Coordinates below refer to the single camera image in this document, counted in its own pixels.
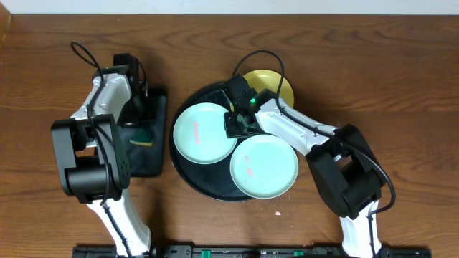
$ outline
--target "plate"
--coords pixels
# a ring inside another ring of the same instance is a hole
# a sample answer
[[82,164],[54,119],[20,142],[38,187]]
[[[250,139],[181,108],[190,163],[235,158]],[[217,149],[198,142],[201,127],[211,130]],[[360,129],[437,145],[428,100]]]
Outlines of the plate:
[[198,164],[212,164],[227,157],[237,139],[227,138],[224,114],[228,110],[214,103],[188,107],[174,125],[175,146],[186,159]]
[[[250,87],[254,88],[257,92],[264,89],[278,91],[280,74],[271,70],[255,70],[245,74],[244,79]],[[285,103],[293,108],[293,90],[290,83],[284,77],[282,87],[280,89],[280,97],[284,99]]]
[[[227,110],[230,109],[230,102],[223,92],[225,87],[226,85],[222,82],[213,83],[198,90],[184,101],[177,110],[169,129],[169,152],[177,173],[195,191],[220,201],[247,201],[252,199],[252,197],[241,192],[232,181],[230,173],[231,153],[219,162],[202,165],[191,162],[183,157],[174,143],[175,123],[187,108],[198,103],[210,102],[221,105]],[[244,139],[238,139],[236,148],[243,141]]]
[[270,199],[285,193],[298,175],[298,157],[288,143],[274,135],[256,135],[232,154],[229,171],[248,196]]

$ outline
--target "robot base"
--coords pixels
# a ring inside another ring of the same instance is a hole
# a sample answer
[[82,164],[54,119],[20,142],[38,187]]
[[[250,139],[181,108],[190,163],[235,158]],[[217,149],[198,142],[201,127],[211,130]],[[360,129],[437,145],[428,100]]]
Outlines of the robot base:
[[[164,247],[163,254],[152,249],[150,254],[136,258],[349,258],[340,247],[256,248],[256,247]],[[115,247],[74,247],[72,258],[117,257]],[[379,258],[432,258],[427,249],[395,249],[383,247]]]

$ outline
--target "green connector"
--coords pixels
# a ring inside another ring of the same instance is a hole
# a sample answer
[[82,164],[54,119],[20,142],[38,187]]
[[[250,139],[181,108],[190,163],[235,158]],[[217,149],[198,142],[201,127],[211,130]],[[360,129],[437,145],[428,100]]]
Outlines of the green connector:
[[202,250],[201,258],[210,258],[210,250]]

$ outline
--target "white wall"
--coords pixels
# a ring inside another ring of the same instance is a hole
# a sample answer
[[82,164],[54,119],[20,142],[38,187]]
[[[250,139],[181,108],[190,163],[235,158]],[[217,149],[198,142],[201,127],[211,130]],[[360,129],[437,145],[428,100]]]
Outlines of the white wall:
[[459,14],[459,0],[0,0],[12,14]]

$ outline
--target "yellow plate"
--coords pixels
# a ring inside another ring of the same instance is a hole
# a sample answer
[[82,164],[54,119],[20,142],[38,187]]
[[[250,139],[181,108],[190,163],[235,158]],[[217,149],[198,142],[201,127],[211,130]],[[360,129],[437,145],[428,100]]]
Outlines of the yellow plate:
[[[250,87],[255,88],[257,92],[264,89],[278,91],[280,74],[271,70],[255,70],[244,75],[245,80]],[[293,108],[293,90],[290,83],[284,78],[280,89],[280,97],[284,99],[287,105]]]

